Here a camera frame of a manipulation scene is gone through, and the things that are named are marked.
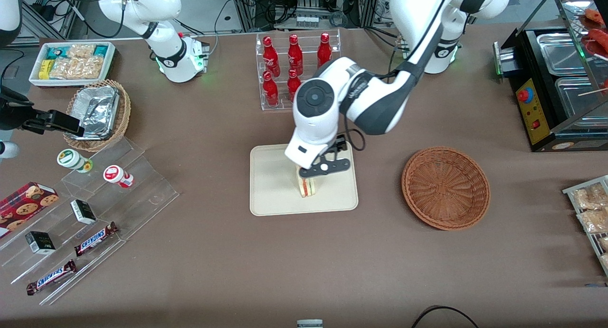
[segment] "stainless steel tray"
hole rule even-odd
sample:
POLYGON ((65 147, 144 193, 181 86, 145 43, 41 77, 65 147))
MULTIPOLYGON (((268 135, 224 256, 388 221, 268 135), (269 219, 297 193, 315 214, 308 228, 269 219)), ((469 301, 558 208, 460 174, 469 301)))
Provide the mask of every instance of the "stainless steel tray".
POLYGON ((538 35, 536 41, 549 73, 555 76, 586 75, 569 34, 542 34, 538 35))
MULTIPOLYGON (((600 104, 597 94, 578 96, 593 90, 588 77, 561 77, 555 82, 564 110, 569 117, 580 115, 600 104)), ((599 107, 576 123, 579 127, 608 127, 608 106, 599 107)))

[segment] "small black box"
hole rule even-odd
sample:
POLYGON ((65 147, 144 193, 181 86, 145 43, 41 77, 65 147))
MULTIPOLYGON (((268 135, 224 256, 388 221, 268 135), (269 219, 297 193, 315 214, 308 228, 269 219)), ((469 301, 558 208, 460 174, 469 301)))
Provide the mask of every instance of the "small black box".
POLYGON ((55 246, 50 241, 48 233, 30 231, 26 234, 26 241, 34 253, 51 254, 55 252, 55 246))
POLYGON ((95 218, 95 215, 87 202, 84 202, 83 200, 74 200, 70 202, 70 205, 72 206, 74 215, 76 215, 76 220, 87 225, 95 224, 97 218, 95 218))

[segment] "red emergency stop button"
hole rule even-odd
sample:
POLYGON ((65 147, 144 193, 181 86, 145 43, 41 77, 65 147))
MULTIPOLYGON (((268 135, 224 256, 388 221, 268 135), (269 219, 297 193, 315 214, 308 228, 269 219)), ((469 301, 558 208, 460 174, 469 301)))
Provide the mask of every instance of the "red emergency stop button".
POLYGON ((529 96, 530 96, 530 93, 526 90, 521 90, 521 91, 517 92, 517 100, 521 101, 522 103, 525 102, 526 100, 528 100, 529 96))
POLYGON ((522 103, 531 103, 534 98, 534 91, 532 88, 526 87, 523 90, 517 92, 517 100, 522 103))

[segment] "red box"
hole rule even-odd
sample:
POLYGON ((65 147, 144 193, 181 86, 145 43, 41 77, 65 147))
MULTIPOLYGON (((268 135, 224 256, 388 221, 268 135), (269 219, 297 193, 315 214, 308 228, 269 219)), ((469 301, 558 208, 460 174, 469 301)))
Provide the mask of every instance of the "red box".
POLYGON ((0 201, 0 238, 59 199, 51 187, 30 182, 0 201))

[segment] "red switch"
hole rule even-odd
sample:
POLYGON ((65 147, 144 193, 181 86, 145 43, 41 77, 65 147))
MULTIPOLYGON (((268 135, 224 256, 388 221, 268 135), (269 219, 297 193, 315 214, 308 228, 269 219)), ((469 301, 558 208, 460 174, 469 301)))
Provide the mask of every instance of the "red switch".
POLYGON ((521 101, 522 103, 527 101, 528 97, 530 97, 530 93, 526 90, 517 92, 517 100, 521 101))

